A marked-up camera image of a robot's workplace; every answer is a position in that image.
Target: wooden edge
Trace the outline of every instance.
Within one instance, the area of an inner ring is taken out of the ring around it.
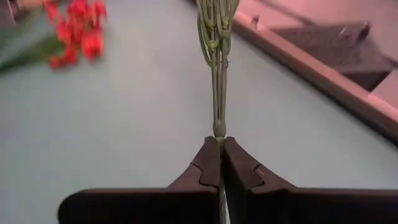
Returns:
[[[247,14],[236,12],[234,30],[398,142],[398,110],[393,106],[380,98],[369,96],[370,92],[268,28],[259,27]]]

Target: light blue surface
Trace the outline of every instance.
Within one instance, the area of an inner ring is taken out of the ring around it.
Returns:
[[[165,187],[211,135],[195,8],[108,10],[100,62],[0,77],[0,223],[56,223],[90,187]],[[302,187],[398,189],[394,146],[239,37],[230,61],[228,135],[265,166]]]

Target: light blue tabletop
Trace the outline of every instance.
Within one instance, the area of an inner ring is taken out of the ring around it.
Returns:
[[[185,0],[108,1],[105,56],[0,77],[0,223],[57,222],[92,187],[165,187],[212,134],[210,70]],[[398,151],[240,37],[227,132],[302,187],[398,189]]]

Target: wooden frame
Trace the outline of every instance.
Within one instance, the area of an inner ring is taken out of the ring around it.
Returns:
[[[350,79],[258,24],[255,16],[242,13],[238,8],[234,17],[234,31],[286,64],[321,91],[329,93],[354,114],[369,121],[371,126],[392,142],[398,142],[397,109],[370,95],[370,92]]]

